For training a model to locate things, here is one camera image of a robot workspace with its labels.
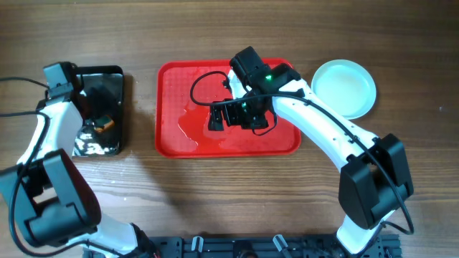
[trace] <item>black mounting rail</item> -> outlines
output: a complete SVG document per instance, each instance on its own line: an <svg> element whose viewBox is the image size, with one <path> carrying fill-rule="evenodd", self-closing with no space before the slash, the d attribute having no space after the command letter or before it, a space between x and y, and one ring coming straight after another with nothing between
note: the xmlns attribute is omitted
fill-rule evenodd
<svg viewBox="0 0 459 258"><path fill-rule="evenodd" d="M151 237L161 251L161 258L235 258L233 246L237 241L250 241L259 258L284 258L270 237L255 238L204 238L204 243L192 251L193 239L181 237ZM292 258L335 258L329 253L338 243L334 234L317 234L303 237L286 237L288 252ZM103 255L85 250L84 258L101 258ZM361 258L402 258L399 236L379 235Z"/></svg>

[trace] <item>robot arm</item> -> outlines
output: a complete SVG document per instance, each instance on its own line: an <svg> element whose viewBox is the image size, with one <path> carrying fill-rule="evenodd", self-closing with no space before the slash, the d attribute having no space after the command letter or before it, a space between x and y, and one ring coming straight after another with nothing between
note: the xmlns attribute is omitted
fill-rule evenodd
<svg viewBox="0 0 459 258"><path fill-rule="evenodd" d="M318 99L296 71L286 64L270 69L262 63L252 47L238 53L230 64L232 70L228 74L228 88L234 99L283 93L315 103L348 128L352 135L357 135L364 147L377 156L379 162L385 165L385 170L390 172L403 201L412 195L412 180L404 148L392 134L379 139L375 134L343 118ZM381 223L399 208L395 194L387 182L380 179L380 171L370 170L370 160L364 150L330 117L305 101L273 97L272 102L260 98L239 105L225 105L220 109L224 114L231 112L230 108L243 109L244 112L233 112L243 116L238 118L243 128L260 128L260 125L265 128L267 123L263 122L262 114L270 110L299 128L333 161L341 172L339 201L346 212L336 238L349 254L363 252L375 234L379 233ZM227 125L231 125L226 116L223 118L227 120ZM211 122L214 128L219 127L215 127L215 120Z"/></svg>
<svg viewBox="0 0 459 258"><path fill-rule="evenodd" d="M79 100L82 87L74 74L73 64L52 64L44 68L44 73L49 82L48 98L38 104L37 110L49 117L49 127L30 166L29 180L20 185L15 200L20 211L14 213L14 218L22 235L33 247L85 242L84 247L106 257L118 256L113 253L135 256L152 253L151 250L155 252L145 233L136 225L121 223L100 212L95 194L71 161L75 137L86 114ZM32 141L18 165L0 173L0 190L9 207L17 171L30 157L45 130L44 118L37 117ZM33 199L43 189L51 187L56 197L43 202Z"/></svg>

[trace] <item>red tray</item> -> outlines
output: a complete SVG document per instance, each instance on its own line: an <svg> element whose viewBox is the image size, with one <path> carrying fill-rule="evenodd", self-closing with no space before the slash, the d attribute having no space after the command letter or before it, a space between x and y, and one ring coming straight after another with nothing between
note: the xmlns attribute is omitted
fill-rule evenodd
<svg viewBox="0 0 459 258"><path fill-rule="evenodd" d="M288 61L264 59L270 66ZM280 118L278 126L264 136L256 136L240 126L216 132L207 129L209 108L195 105L190 97L191 85L200 75L220 70L228 73L229 60L176 61L163 65L158 72L156 103L156 150L168 158L204 158L266 156L293 153L301 144L301 132ZM194 97L202 102L232 98L223 85L223 76L211 75L201 80ZM273 116L266 112L270 126Z"/></svg>

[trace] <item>wood grain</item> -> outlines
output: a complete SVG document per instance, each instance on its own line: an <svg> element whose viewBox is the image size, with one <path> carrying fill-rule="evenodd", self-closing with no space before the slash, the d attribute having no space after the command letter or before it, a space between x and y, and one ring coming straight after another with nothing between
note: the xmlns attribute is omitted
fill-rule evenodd
<svg viewBox="0 0 459 258"><path fill-rule="evenodd" d="M290 156L160 156L156 73L171 60L230 58L248 45L288 59L309 82L324 62L351 59L378 87L376 106L356 123L406 145L416 233L402 237L404 257L459 257L458 28L457 1L3 1L0 77L44 81L43 66L67 60L130 75L124 151L75 159L105 213L151 236L298 235L341 225L332 162L307 138ZM31 110L43 94L23 82L0 88L2 113ZM35 124L1 120L0 168L24 152ZM399 212L391 220L404 224ZM6 221L0 201L0 257L23 257Z"/></svg>

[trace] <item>metal clamp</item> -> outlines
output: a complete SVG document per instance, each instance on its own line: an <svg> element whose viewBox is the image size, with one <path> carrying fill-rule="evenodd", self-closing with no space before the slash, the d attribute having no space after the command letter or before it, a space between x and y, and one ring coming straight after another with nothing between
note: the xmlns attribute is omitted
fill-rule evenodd
<svg viewBox="0 0 459 258"><path fill-rule="evenodd" d="M281 234L277 234L273 237L273 242L275 247L285 258L292 258L292 255L288 251L288 244L285 241L284 237Z"/></svg>
<svg viewBox="0 0 459 258"><path fill-rule="evenodd" d="M193 242L191 243L191 251L198 254L198 258L201 257L202 248L204 247L204 239L201 236L193 237Z"/></svg>

